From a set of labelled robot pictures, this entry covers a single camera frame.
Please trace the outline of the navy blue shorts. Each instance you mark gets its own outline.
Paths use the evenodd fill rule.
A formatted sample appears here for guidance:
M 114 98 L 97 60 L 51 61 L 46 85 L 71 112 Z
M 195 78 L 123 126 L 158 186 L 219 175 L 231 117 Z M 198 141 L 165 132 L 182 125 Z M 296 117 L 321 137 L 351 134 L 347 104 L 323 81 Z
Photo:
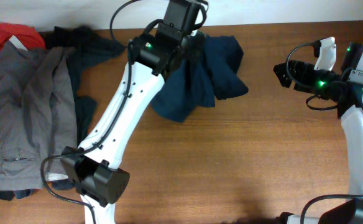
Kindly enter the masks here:
M 244 51 L 234 36 L 206 36 L 203 50 L 194 59 L 183 60 L 151 101 L 161 117 L 182 123 L 200 106 L 215 107 L 249 92 L 237 76 Z

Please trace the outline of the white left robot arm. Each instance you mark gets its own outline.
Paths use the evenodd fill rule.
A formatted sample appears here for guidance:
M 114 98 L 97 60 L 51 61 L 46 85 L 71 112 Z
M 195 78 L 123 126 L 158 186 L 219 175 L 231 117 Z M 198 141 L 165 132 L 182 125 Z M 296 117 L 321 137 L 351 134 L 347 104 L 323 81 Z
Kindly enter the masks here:
M 130 175 L 122 157 L 146 107 L 166 79 L 191 55 L 190 40 L 207 18 L 207 1 L 170 0 L 163 19 L 151 22 L 127 46 L 122 80 L 102 117 L 78 147 L 58 157 L 85 208 L 85 223 L 114 223 L 116 202 Z

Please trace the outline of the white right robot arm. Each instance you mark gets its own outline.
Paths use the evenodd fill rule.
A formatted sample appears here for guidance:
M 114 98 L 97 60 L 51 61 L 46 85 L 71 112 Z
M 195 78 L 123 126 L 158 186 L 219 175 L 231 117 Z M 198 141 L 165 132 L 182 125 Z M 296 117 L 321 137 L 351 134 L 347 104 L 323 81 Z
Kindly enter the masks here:
M 351 42 L 341 66 L 336 62 L 334 37 L 309 44 L 315 64 L 293 60 L 273 68 L 281 86 L 310 94 L 307 101 L 332 100 L 347 142 L 349 191 L 347 194 L 322 195 L 310 200 L 299 215 L 282 213 L 281 223 L 363 223 L 363 44 Z

